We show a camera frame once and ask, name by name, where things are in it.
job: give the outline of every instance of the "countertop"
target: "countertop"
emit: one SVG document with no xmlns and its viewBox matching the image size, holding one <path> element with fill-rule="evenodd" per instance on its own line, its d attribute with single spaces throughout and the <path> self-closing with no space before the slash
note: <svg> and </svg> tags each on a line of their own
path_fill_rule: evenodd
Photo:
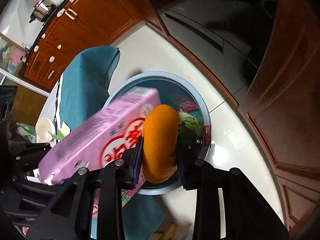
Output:
<svg viewBox="0 0 320 240">
<path fill-rule="evenodd" d="M 27 63 L 29 62 L 30 57 L 31 57 L 31 55 L 32 55 L 32 53 L 33 53 L 33 50 L 34 50 L 35 46 L 37 45 L 39 39 L 41 38 L 42 34 L 43 34 L 43 33 L 45 32 L 45 30 L 47 29 L 47 27 L 48 27 L 48 25 L 50 24 L 50 22 L 54 19 L 54 17 L 57 15 L 57 13 L 65 6 L 65 4 L 66 4 L 68 1 L 69 1 L 69 0 L 63 0 L 63 2 L 56 7 L 56 9 L 52 12 L 52 14 L 49 16 L 49 18 L 47 19 L 47 21 L 44 23 L 43 28 L 41 29 L 41 31 L 39 32 L 39 34 L 38 34 L 35 42 L 34 42 L 33 45 L 31 46 L 31 48 L 30 48 L 30 50 L 29 50 L 30 52 L 28 53 L 28 56 L 27 56 L 27 59 L 26 59 L 25 63 L 23 64 L 22 68 L 20 69 L 18 75 L 20 75 L 20 76 L 23 76 L 23 75 L 24 75 L 24 72 L 25 72 L 25 70 L 26 70 L 26 68 L 27 68 Z"/>
</svg>

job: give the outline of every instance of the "kitchen floor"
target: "kitchen floor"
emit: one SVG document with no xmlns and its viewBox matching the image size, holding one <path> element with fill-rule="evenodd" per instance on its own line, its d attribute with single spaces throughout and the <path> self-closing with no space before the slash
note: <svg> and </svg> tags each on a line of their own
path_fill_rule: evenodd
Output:
<svg viewBox="0 0 320 240">
<path fill-rule="evenodd" d="M 219 94 L 201 72 L 165 39 L 143 24 L 138 27 L 141 28 L 127 39 L 114 44 L 120 49 L 120 60 L 111 78 L 109 94 L 123 81 L 147 71 L 170 72 L 191 83 L 210 112 L 212 146 L 206 161 L 223 170 L 240 168 L 284 221 L 278 192 L 268 166 L 241 117 L 236 114 L 236 109 L 230 107 L 229 99 Z M 191 239 L 196 191 L 185 191 L 180 187 L 156 199 L 162 203 L 167 217 L 177 219 L 178 227 L 173 238 L 178 240 L 191 233 L 187 237 Z M 225 236 L 224 229 L 224 219 L 221 218 L 221 237 Z"/>
</svg>

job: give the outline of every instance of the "white cup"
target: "white cup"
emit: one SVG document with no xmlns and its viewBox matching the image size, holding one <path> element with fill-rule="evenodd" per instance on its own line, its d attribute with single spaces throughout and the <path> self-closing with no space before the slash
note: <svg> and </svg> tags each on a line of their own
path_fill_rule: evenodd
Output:
<svg viewBox="0 0 320 240">
<path fill-rule="evenodd" d="M 46 117 L 40 118 L 36 123 L 36 133 L 40 140 L 44 142 L 50 142 L 52 140 L 52 136 L 48 131 L 55 134 L 56 129 L 53 122 Z"/>
</svg>

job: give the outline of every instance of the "stainless steel pot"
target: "stainless steel pot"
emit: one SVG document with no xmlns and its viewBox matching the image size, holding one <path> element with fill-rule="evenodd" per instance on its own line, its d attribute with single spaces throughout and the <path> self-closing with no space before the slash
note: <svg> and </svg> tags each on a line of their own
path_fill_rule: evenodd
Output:
<svg viewBox="0 0 320 240">
<path fill-rule="evenodd" d="M 35 19 L 37 19 L 40 22 L 45 22 L 48 19 L 48 17 L 53 13 L 55 8 L 56 5 L 54 2 L 52 2 L 52 0 L 40 0 L 35 5 L 35 9 L 30 15 L 29 23 L 33 22 Z"/>
</svg>

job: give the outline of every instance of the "screw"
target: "screw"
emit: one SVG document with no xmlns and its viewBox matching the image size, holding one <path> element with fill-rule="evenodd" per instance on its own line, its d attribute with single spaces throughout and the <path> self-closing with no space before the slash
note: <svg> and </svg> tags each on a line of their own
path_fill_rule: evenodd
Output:
<svg viewBox="0 0 320 240">
<path fill-rule="evenodd" d="M 234 174 L 234 175 L 239 175 L 240 172 L 241 172 L 241 170 L 239 170 L 238 168 L 232 168 L 232 169 L 231 169 L 231 172 L 232 172 L 232 174 Z"/>
<path fill-rule="evenodd" d="M 124 160 L 123 159 L 117 159 L 117 160 L 115 160 L 115 165 L 116 166 L 121 166 L 121 165 L 123 165 L 124 164 Z"/>
<path fill-rule="evenodd" d="M 204 161 L 203 161 L 203 160 L 201 160 L 201 159 L 195 160 L 195 165 L 197 165 L 197 166 L 202 166 L 203 164 L 204 164 Z"/>
<path fill-rule="evenodd" d="M 84 174 L 86 174 L 87 173 L 87 169 L 86 168 L 80 168 L 79 170 L 78 170 L 78 174 L 79 175 L 84 175 Z"/>
</svg>

